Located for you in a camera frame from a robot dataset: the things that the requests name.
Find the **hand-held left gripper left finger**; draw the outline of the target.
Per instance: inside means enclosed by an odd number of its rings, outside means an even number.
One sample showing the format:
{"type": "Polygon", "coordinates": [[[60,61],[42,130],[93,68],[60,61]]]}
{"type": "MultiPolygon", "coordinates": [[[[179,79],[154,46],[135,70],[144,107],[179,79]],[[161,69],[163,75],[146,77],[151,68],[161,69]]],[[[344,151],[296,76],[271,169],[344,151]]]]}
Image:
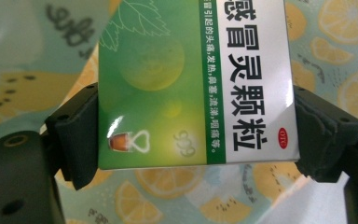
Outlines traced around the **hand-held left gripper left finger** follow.
{"type": "Polygon", "coordinates": [[[53,173],[62,171],[76,190],[93,179],[98,160],[98,84],[89,84],[46,120],[45,144],[53,173]]]}

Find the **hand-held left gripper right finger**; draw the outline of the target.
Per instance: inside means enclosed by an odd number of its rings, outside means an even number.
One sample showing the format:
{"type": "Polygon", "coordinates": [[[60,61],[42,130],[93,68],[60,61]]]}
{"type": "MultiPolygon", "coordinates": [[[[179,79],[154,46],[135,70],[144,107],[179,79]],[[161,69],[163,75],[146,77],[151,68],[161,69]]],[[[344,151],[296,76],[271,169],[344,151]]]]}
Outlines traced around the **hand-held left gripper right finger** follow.
{"type": "Polygon", "coordinates": [[[338,181],[346,146],[358,141],[358,118],[304,88],[294,86],[300,159],[298,171],[321,183],[338,181]]]}

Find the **fruit print fabric bag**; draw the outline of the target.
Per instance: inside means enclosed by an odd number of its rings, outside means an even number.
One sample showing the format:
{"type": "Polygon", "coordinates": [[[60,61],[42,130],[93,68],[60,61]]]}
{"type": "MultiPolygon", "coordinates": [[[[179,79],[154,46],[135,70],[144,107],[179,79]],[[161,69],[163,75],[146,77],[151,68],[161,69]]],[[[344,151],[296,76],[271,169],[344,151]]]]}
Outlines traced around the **fruit print fabric bag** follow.
{"type": "MultiPolygon", "coordinates": [[[[358,141],[335,183],[295,161],[103,169],[99,47],[121,0],[0,0],[0,224],[358,224],[358,141]],[[98,84],[98,160],[53,173],[45,120],[98,84]]],[[[284,0],[293,87],[358,118],[358,0],[284,0]]]]}

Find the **green and white medicine box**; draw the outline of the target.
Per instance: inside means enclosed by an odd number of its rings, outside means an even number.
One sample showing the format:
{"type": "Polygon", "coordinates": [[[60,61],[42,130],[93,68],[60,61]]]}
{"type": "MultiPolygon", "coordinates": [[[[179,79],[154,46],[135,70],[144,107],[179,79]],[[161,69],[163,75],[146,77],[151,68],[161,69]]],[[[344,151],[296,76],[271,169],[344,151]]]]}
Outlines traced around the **green and white medicine box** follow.
{"type": "Polygon", "coordinates": [[[121,0],[99,107],[103,169],[297,160],[284,0],[121,0]]]}

